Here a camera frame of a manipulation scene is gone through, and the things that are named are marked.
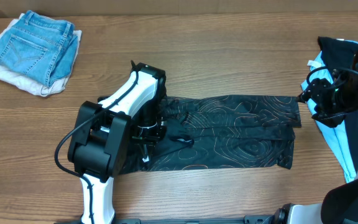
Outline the black printed cycling jersey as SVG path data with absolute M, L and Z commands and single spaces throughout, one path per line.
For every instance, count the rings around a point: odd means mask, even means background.
M 165 97 L 158 106 L 167 130 L 144 163 L 139 146 L 127 152 L 122 174 L 192 169 L 291 169 L 294 128 L 301 127 L 292 96 Z

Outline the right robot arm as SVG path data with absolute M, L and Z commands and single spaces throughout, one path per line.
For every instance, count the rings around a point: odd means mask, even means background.
M 358 223 L 358 44 L 321 38 L 321 63 L 312 61 L 297 100 L 312 104 L 312 118 L 325 140 L 336 141 L 346 184 L 329 191 L 321 203 L 286 204 L 254 223 Z

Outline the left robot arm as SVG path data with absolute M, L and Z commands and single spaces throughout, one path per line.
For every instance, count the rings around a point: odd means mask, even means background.
M 128 81 L 97 103 L 84 102 L 78 111 L 68 160 L 83 188 L 80 223 L 113 223 L 114 178 L 120 173 L 128 148 L 134 146 L 148 164 L 166 128 L 158 104 L 166 95 L 164 70 L 144 63 L 132 64 Z

